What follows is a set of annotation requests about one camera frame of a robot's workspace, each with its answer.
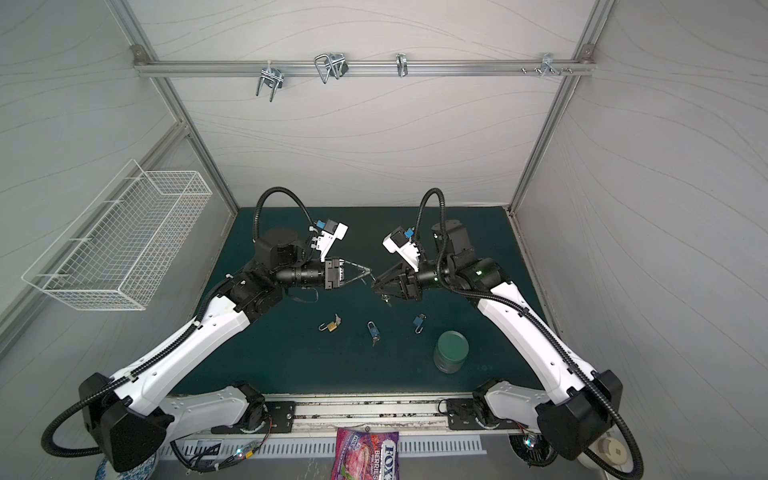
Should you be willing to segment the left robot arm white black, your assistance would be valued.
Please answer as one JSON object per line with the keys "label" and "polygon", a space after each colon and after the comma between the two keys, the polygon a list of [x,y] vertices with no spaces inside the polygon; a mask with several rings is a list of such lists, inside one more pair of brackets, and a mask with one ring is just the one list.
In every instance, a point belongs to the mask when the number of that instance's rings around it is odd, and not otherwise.
{"label": "left robot arm white black", "polygon": [[311,226],[309,241],[275,228],[255,241],[255,256],[212,289],[201,309],[173,336],[112,377],[94,374],[79,393],[87,397],[110,383],[111,392],[85,407],[87,431],[118,473],[133,470],[164,445],[199,431],[264,425],[263,396],[241,381],[221,390],[174,396],[172,390],[230,338],[266,315],[293,287],[325,290],[348,284],[347,261],[328,252],[348,228],[332,220]]}

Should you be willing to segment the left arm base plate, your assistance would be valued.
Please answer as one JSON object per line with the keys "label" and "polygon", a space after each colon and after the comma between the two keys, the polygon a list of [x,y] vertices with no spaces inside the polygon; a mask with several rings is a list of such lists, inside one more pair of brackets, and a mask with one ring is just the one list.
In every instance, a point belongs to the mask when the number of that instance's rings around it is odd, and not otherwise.
{"label": "left arm base plate", "polygon": [[265,401],[249,405],[243,417],[232,426],[217,426],[213,434],[264,434],[290,433],[295,418],[296,403],[293,401]]}

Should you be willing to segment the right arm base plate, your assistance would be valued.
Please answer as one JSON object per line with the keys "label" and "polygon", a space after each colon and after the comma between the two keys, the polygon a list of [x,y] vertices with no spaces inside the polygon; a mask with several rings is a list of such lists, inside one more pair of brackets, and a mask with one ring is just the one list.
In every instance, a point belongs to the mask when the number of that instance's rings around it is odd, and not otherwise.
{"label": "right arm base plate", "polygon": [[510,419],[501,419],[493,414],[484,400],[476,398],[447,398],[437,404],[439,414],[445,416],[452,431],[515,430],[525,432],[526,424]]}

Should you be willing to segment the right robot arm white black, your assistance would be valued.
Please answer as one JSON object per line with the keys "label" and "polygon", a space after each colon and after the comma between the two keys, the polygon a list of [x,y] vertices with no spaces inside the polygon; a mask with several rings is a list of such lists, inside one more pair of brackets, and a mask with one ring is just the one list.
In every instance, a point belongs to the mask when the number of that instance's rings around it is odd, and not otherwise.
{"label": "right robot arm white black", "polygon": [[375,281],[374,289],[403,300],[419,300],[436,287],[456,293],[475,304],[527,361],[541,387],[490,382],[478,392],[479,418],[518,422],[568,460],[587,453],[612,428],[626,434],[617,376],[597,372],[560,340],[501,266],[477,256],[461,222],[437,224],[432,235],[436,259],[425,256],[414,229],[399,227],[388,234],[382,244],[400,261]]}

